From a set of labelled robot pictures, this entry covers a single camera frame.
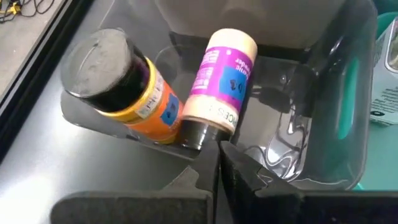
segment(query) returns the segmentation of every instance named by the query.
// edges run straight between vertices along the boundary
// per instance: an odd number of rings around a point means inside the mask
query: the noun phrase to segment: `black lid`
[[[103,29],[70,53],[62,74],[65,90],[104,112],[132,105],[144,92],[149,69],[143,54],[117,29]]]
[[[230,133],[210,124],[182,120],[180,130],[175,139],[175,144],[199,150],[201,146],[208,141],[229,141],[230,138]]]

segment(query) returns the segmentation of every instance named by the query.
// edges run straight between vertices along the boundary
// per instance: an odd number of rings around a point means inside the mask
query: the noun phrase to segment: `teal plastic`
[[[398,0],[373,0],[379,14],[398,11]]]
[[[378,38],[398,16],[388,12],[377,17]],[[368,159],[360,184],[353,190],[398,190],[395,175],[398,159],[398,126],[380,126],[371,123],[369,127]]]
[[[341,114],[338,128],[338,139],[344,139],[345,137],[347,137],[354,123],[355,90],[358,67],[358,59],[354,58],[346,71],[346,77],[344,80],[343,103],[341,105]]]

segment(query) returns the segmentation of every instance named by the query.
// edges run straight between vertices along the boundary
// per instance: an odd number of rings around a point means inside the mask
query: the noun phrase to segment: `gray carpet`
[[[31,18],[16,16],[13,21],[0,24],[0,96],[7,88],[35,41],[51,20],[62,0],[55,0],[51,9]],[[51,0],[44,0],[40,11],[48,7]],[[34,12],[33,1],[22,8],[22,13],[29,15]]]

